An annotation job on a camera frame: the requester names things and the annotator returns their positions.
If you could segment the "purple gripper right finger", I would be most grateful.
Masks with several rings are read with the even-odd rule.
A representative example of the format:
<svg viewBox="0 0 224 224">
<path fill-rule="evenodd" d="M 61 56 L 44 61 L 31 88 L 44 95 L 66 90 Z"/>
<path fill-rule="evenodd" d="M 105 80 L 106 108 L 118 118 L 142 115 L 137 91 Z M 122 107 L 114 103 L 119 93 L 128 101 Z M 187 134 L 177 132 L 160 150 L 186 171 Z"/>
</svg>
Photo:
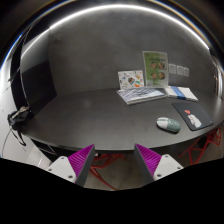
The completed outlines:
<svg viewBox="0 0 224 224">
<path fill-rule="evenodd" d="M 146 184 L 164 178 L 183 168 L 169 154 L 160 155 L 139 144 L 134 146 L 134 156 Z"/>
</svg>

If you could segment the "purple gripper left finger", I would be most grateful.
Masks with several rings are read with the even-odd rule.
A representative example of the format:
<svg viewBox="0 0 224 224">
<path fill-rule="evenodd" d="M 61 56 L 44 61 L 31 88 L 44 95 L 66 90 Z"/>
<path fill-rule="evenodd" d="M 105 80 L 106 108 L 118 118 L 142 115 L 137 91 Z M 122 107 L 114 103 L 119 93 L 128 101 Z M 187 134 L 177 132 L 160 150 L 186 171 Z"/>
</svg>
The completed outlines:
<svg viewBox="0 0 224 224">
<path fill-rule="evenodd" d="M 83 187 L 95 156 L 95 145 L 89 145 L 69 157 L 60 156 L 47 171 Z"/>
</svg>

